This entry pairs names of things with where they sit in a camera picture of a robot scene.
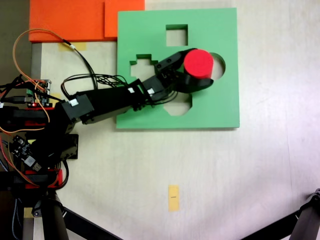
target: green shape sorter board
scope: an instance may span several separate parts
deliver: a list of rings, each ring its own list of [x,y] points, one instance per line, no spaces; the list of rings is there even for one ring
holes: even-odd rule
[[[166,30],[187,26],[187,45],[167,46]],[[237,9],[188,9],[123,11],[118,13],[117,74],[131,83],[131,64],[137,55],[161,61],[172,54],[198,48],[220,55],[224,75],[214,84],[192,94],[192,108],[171,116],[163,105],[132,109],[117,116],[118,129],[198,129],[240,126],[238,83]]]

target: hole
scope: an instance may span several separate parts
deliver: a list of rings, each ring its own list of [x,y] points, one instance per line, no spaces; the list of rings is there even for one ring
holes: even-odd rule
[[[226,72],[226,62],[222,56],[217,53],[210,52],[214,59],[213,71],[211,78],[213,80],[219,80]]]
[[[166,46],[179,47],[188,46],[188,25],[171,24],[166,25]]]
[[[192,95],[179,92],[177,97],[163,105],[171,116],[185,115],[192,108]]]
[[[158,63],[158,61],[152,60],[151,54],[137,54],[136,60],[130,61],[130,75],[143,82],[155,75],[154,64],[156,63]]]

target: orange foam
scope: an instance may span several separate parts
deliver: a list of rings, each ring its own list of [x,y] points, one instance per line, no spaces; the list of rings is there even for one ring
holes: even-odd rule
[[[105,0],[30,0],[29,27],[49,29],[72,42],[103,41]],[[60,42],[48,33],[31,32],[29,40]]]
[[[145,0],[105,0],[104,38],[116,41],[118,38],[118,12],[144,11]]]
[[[119,11],[143,11],[145,0],[30,0],[30,29],[54,31],[70,42],[116,41]],[[32,43],[61,42],[31,32]]]

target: white table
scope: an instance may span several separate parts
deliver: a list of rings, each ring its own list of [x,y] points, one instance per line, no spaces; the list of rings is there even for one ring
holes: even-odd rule
[[[68,161],[69,182],[57,192],[66,207],[125,240],[237,240],[320,186],[320,2],[146,0],[147,10],[220,7],[237,7],[240,128],[79,123],[79,159]],[[116,73],[116,53],[115,42],[82,52],[104,74]],[[42,45],[41,78],[53,81],[52,92],[86,72],[74,53]],[[87,80],[74,90],[91,88]],[[179,185],[180,211],[168,212],[168,185]],[[34,239],[42,234],[36,219]]]

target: yellow tape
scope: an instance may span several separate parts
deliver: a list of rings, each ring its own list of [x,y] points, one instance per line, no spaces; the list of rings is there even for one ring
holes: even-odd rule
[[[28,143],[29,143],[29,144],[33,144],[33,143],[34,143],[34,141],[35,141],[35,139],[28,140]]]
[[[179,186],[169,185],[168,188],[168,201],[169,201],[169,212],[179,211]]]
[[[74,45],[78,51],[87,50],[86,42],[71,42],[71,44]],[[58,43],[58,50],[59,52],[73,51],[73,49],[64,42]]]
[[[57,99],[61,99],[61,94],[60,93],[51,93],[50,95],[53,96],[53,97],[56,97]],[[50,98],[49,102],[52,104],[52,107],[55,107],[56,103],[58,102],[58,100]]]

